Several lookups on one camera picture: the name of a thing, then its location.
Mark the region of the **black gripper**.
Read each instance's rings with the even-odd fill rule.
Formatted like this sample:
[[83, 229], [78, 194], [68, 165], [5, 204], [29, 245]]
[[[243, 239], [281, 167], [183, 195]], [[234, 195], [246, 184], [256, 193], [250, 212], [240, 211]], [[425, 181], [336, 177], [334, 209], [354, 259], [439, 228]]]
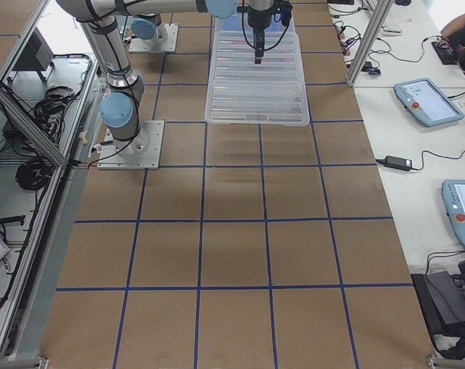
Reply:
[[254, 31], [254, 63], [260, 64], [264, 57], [264, 33], [271, 25], [273, 0], [250, 0], [248, 2], [247, 23]]

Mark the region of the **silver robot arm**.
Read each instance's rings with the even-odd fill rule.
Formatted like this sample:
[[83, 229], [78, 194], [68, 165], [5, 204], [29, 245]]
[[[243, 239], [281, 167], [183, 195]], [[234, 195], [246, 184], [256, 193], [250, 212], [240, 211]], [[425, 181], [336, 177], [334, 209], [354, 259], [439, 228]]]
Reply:
[[60, 7], [81, 25], [105, 66], [110, 93], [100, 105], [101, 116], [112, 134], [118, 154], [134, 158], [148, 147], [139, 118], [144, 93], [142, 77], [131, 66], [118, 30], [118, 15], [131, 16], [131, 28], [140, 39], [159, 41], [166, 36], [162, 13], [208, 13], [226, 19], [237, 12], [236, 1], [59, 1]]
[[134, 36], [146, 42], [162, 43], [168, 37], [161, 15], [158, 13], [135, 15], [130, 28]]

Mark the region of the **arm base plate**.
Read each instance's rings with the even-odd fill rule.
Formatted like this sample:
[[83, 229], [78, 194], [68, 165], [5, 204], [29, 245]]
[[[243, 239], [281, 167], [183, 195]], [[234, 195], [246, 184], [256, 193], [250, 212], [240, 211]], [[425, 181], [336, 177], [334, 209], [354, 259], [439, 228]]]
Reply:
[[143, 121], [138, 136], [129, 144], [114, 140], [107, 128], [105, 139], [111, 144], [100, 150], [96, 162], [101, 170], [158, 169], [161, 145], [164, 136], [164, 121]]
[[129, 46], [132, 54], [161, 54], [175, 52], [178, 39], [178, 24], [153, 25], [144, 20], [133, 21], [133, 38]]

